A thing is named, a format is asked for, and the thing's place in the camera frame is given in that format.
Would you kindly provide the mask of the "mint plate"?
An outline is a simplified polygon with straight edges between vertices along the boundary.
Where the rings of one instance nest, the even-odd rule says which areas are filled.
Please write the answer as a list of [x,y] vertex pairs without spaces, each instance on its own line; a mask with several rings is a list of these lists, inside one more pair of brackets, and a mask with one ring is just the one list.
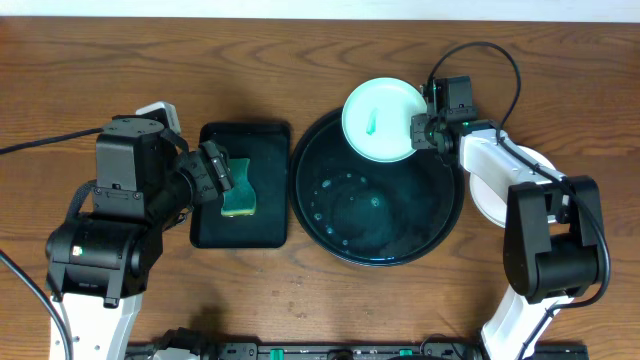
[[415,153],[411,118],[427,104],[411,84],[396,78],[375,78],[359,85],[342,109],[342,130],[360,156],[379,163],[404,160]]

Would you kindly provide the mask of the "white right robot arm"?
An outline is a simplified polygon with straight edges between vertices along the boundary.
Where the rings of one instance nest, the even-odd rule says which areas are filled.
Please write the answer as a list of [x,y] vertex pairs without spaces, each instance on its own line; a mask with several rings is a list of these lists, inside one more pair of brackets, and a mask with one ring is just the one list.
[[524,359],[562,309],[587,307],[605,294],[611,257],[599,189],[568,177],[515,145],[490,120],[449,122],[415,115],[410,138],[483,180],[506,203],[503,265],[509,287],[481,330],[486,359]]

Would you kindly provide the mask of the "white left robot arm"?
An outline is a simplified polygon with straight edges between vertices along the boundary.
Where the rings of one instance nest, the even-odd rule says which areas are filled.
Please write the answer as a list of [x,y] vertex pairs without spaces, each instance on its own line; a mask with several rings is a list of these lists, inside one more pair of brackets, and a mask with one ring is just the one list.
[[121,359],[140,311],[163,233],[188,208],[232,188],[228,156],[212,141],[177,151],[169,141],[100,137],[97,179],[77,192],[49,237],[47,283],[62,327],[53,359]]

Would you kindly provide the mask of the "white plate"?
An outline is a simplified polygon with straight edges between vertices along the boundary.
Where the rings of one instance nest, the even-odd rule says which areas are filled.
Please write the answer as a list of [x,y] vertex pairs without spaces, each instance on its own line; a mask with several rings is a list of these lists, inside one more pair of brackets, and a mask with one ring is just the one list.
[[475,174],[469,177],[471,198],[478,211],[495,225],[504,228],[507,204]]

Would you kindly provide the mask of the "green yellow sponge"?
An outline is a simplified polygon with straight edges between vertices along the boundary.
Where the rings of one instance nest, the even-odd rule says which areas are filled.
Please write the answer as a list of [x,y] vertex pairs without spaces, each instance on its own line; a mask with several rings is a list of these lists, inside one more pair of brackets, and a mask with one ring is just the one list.
[[228,166],[234,181],[224,193],[220,213],[223,217],[252,216],[256,212],[257,196],[249,181],[249,158],[230,159]]

